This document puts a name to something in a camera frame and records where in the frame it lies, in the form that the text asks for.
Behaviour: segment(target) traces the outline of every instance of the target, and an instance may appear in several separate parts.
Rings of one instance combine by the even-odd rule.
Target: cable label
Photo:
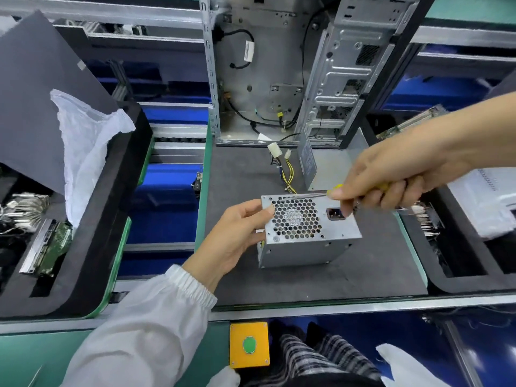
[[[246,41],[246,53],[243,56],[243,60],[246,62],[253,62],[253,57],[255,55],[255,43],[251,41]]]

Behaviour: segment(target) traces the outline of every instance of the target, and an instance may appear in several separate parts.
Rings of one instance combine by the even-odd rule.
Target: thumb
[[[265,227],[272,218],[274,217],[274,205],[271,205],[258,213],[253,214],[252,216],[246,217],[243,219],[248,225],[249,229],[259,230]]]
[[[351,179],[346,179],[341,187],[331,190],[328,196],[333,200],[352,200],[366,195],[368,191],[382,183],[384,183],[384,177],[381,171],[369,167]]]

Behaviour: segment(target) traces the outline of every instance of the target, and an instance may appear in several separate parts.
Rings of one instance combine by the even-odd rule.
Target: metal cover
[[[345,220],[330,220],[328,208],[339,208],[339,202],[327,197],[292,200],[292,195],[264,195],[261,205],[274,205],[274,219],[265,226],[266,243],[299,243],[362,237],[353,215]]]

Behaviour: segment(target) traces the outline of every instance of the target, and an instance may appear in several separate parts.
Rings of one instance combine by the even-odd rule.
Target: person's right hand
[[[455,131],[446,126],[446,117],[415,126],[364,150],[343,186],[329,193],[332,199],[341,200],[343,214],[351,214],[361,196],[361,206],[410,207],[423,192],[472,170],[467,152],[455,143]],[[389,188],[375,188],[382,184],[389,184]]]

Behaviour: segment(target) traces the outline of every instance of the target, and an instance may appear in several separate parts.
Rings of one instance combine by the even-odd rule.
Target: white cloth
[[[130,292],[86,338],[61,387],[172,387],[188,368],[216,302],[189,273],[172,266]],[[387,344],[377,350],[395,379],[382,378],[386,386],[447,387],[403,350]],[[225,367],[207,387],[239,383],[239,375]]]

